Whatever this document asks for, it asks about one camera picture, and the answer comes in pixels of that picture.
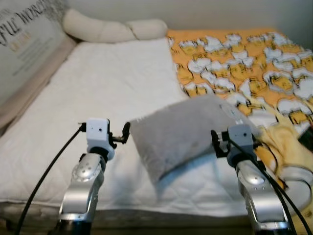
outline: white sheet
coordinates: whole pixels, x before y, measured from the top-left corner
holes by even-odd
[[[20,121],[0,139],[0,202],[28,199],[68,138],[89,117],[109,118],[120,135],[124,123],[187,99],[167,40],[116,45],[81,43]],[[86,151],[81,133],[65,150],[34,202],[58,207],[71,171]],[[203,156],[153,186],[133,139],[119,144],[107,163],[98,210],[138,209],[211,216],[246,214],[235,170],[226,159]]]

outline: beige wall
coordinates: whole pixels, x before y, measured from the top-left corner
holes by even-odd
[[[68,0],[103,20],[161,18],[172,29],[271,26],[313,48],[313,0]]]

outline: poster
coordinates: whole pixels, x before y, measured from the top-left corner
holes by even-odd
[[[62,0],[0,0],[0,106],[65,37]]]

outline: gray cushion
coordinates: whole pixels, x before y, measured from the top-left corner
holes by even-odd
[[[131,134],[152,182],[175,167],[214,152],[211,130],[247,123],[259,130],[235,107],[213,94],[198,96],[131,121]]]

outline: orange cartoon blanket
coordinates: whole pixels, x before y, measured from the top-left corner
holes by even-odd
[[[215,93],[237,106],[262,129],[267,148],[257,154],[277,177],[290,165],[312,175],[313,155],[297,141],[313,124],[311,50],[274,29],[170,30],[168,37],[187,95]],[[302,211],[311,226],[312,207],[311,199]]]

